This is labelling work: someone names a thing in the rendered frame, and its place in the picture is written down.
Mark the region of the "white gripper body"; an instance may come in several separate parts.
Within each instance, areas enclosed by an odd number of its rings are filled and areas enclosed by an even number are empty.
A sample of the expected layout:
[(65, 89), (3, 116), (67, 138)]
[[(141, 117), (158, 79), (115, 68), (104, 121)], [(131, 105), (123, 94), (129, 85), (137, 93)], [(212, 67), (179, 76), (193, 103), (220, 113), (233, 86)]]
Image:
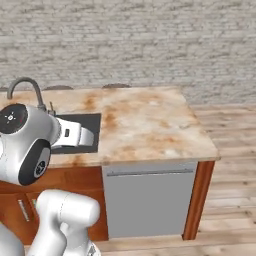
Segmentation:
[(81, 128), (79, 144), (81, 146), (92, 146), (94, 143), (94, 134), (87, 128)]

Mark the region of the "grey dishwasher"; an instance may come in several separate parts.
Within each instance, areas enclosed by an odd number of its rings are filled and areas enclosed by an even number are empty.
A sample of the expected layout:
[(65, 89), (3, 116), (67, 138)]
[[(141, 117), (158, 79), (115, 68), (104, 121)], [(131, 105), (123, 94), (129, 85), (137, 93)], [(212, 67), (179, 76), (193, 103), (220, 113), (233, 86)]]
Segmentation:
[[(181, 234), (197, 163), (104, 166), (102, 176), (111, 238)], [(194, 173), (107, 177), (108, 173), (193, 169)]]

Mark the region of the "black sink basin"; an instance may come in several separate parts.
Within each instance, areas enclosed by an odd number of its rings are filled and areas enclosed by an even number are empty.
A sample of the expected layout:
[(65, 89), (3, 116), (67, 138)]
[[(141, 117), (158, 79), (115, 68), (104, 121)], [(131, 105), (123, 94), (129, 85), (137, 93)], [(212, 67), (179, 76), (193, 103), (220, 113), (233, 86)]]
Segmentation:
[(53, 149), (53, 154), (76, 154), (76, 153), (97, 153), (100, 135), (101, 114), (69, 114), (58, 115), (58, 118), (66, 121), (78, 122), (83, 128), (86, 128), (93, 133), (93, 143), (89, 146), (79, 145), (77, 147), (61, 146)]

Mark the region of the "brown sink cupboard panel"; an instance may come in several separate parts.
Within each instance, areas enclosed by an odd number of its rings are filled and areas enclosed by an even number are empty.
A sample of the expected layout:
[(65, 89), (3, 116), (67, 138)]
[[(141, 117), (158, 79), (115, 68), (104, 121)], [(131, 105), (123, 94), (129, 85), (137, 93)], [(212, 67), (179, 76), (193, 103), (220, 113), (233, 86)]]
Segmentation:
[(75, 167), (48, 169), (46, 173), (29, 186), (18, 186), (0, 182), (0, 194), (39, 192), (45, 189), (102, 189), (100, 167)]

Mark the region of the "dark round stool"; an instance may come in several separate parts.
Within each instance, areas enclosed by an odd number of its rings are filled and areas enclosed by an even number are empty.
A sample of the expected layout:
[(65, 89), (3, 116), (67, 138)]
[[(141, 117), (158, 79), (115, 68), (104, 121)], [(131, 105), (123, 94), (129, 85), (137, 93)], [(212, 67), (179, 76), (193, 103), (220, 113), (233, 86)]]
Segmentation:
[(131, 88), (131, 86), (123, 83), (112, 83), (112, 84), (106, 84), (102, 87), (102, 89), (113, 89), (113, 88)]
[(55, 86), (48, 86), (43, 91), (52, 91), (52, 90), (73, 90), (72, 87), (67, 85), (55, 85)]

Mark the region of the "grey curved tap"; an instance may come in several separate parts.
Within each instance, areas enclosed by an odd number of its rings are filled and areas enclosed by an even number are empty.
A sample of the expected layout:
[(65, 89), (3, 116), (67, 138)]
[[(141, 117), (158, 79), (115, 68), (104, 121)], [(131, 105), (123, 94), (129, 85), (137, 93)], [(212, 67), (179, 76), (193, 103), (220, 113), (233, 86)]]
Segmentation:
[(20, 77), (20, 78), (15, 79), (14, 81), (12, 81), (7, 89), (7, 99), (11, 100), (13, 98), (13, 92), (14, 92), (15, 87), (22, 82), (28, 82), (33, 86), (36, 96), (37, 96), (37, 101), (38, 101), (37, 108), (46, 112), (47, 108), (43, 102), (43, 98), (42, 98), (42, 94), (41, 94), (39, 85), (34, 79), (32, 79), (30, 77)]

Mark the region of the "brown island side panel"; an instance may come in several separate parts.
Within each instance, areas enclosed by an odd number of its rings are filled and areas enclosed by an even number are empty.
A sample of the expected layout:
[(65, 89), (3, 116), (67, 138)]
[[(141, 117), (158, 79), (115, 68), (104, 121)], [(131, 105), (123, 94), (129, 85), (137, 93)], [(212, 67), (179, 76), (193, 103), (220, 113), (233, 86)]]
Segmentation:
[(214, 166), (214, 161), (198, 163), (186, 223), (182, 234), (183, 240), (194, 240), (196, 238)]

